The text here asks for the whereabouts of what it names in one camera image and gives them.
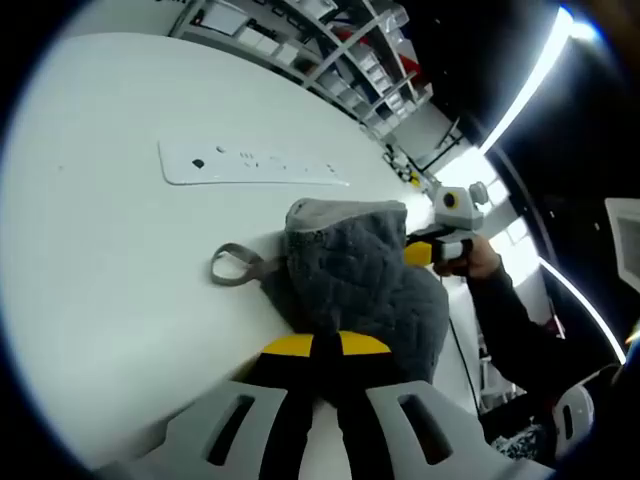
led light strip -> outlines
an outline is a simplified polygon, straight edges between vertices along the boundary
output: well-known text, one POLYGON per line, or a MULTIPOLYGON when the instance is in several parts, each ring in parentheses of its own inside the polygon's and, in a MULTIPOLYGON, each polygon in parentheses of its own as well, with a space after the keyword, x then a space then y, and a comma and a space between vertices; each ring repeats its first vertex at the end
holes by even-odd
POLYGON ((609 328, 609 325, 607 325, 607 323, 604 321, 604 318, 602 318, 602 316, 598 313, 595 307, 591 305, 591 303, 589 303, 589 300, 587 300, 587 298, 580 292, 580 290, 578 290, 569 280, 567 280, 567 278, 564 275, 562 275, 558 270, 556 270, 544 258, 542 257, 538 257, 538 258, 540 259, 540 265, 546 268, 551 275, 553 275, 560 283, 562 283, 567 288, 567 290, 569 290, 573 294, 573 296, 578 299, 578 301, 582 304, 585 310, 589 312, 589 314, 596 321, 596 324, 598 325, 598 327, 600 327, 600 330, 602 330, 602 333, 604 333, 604 336, 607 337, 607 340, 609 341, 611 348, 613 348, 613 351, 615 352, 616 357, 618 357, 618 361, 620 362, 621 365, 624 365, 626 362, 624 351, 622 350, 622 347, 616 340, 616 337, 613 335, 613 332, 609 328))
POLYGON ((555 322, 556 327, 558 328, 558 335, 560 335, 560 338, 562 338, 564 340, 566 338, 564 336, 564 327, 560 323, 560 320, 558 320, 558 316, 555 315, 555 314, 553 315, 553 321, 555 322))
POLYGON ((536 93, 536 90, 544 80, 544 77, 547 76, 551 67, 553 67, 556 60, 558 60, 562 49, 571 35, 573 25, 573 16, 567 10, 560 7, 558 9, 556 20, 553 24, 553 28, 551 29, 549 39, 544 45, 542 53, 540 53, 540 58, 538 58, 536 66, 533 67, 529 78, 527 78, 527 81, 520 90, 520 93, 518 93, 518 96, 509 107, 509 110, 507 110, 507 113, 504 114, 502 120, 498 122, 496 128, 489 134, 480 147, 480 152, 483 155, 486 154, 498 141, 498 138, 502 136, 509 125, 511 125, 511 122, 513 122, 527 102, 529 102, 533 94, 536 93))

person's arm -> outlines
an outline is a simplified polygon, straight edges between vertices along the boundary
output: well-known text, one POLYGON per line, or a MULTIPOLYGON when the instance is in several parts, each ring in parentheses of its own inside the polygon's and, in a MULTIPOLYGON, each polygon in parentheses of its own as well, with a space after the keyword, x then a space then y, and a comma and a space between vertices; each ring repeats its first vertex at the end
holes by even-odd
POLYGON ((529 320, 511 278, 489 242, 474 239, 467 259, 439 265, 440 274, 463 267, 492 363, 507 379, 530 393, 554 396, 595 370, 589 356, 529 320))

hand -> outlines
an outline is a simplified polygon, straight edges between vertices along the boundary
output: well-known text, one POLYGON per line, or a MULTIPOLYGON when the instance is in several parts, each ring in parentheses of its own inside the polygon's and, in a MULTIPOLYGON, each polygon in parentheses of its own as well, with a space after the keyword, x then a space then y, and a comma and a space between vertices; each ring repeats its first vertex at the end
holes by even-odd
POLYGON ((500 257, 489 241, 480 236, 473 238, 473 249, 467 257, 460 257, 433 266, 438 275, 448 277, 461 269, 475 279, 484 279, 500 267, 500 257))

black sleeve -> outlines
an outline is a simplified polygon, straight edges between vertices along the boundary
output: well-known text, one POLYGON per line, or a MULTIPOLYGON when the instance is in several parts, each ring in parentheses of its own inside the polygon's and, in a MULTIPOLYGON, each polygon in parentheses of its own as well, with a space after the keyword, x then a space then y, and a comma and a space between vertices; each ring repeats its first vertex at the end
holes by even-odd
POLYGON ((597 369, 584 349, 529 320, 502 265, 486 279, 469 278, 468 285, 492 363, 507 380, 535 395, 556 396, 597 369))

white table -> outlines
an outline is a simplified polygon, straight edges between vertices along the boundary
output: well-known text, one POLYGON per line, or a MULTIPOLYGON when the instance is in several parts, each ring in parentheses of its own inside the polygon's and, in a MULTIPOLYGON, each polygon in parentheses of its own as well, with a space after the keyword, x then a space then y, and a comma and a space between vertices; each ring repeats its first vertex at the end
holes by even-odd
POLYGON ((338 110, 226 53, 138 34, 56 45, 5 150, 0 281, 17 366, 72 451, 96 467, 148 448, 158 422, 288 332, 256 282, 208 282, 220 244, 269 256, 303 196, 398 199, 423 224, 429 201, 380 154, 338 110), (167 131, 311 152, 352 186, 171 186, 167 131))

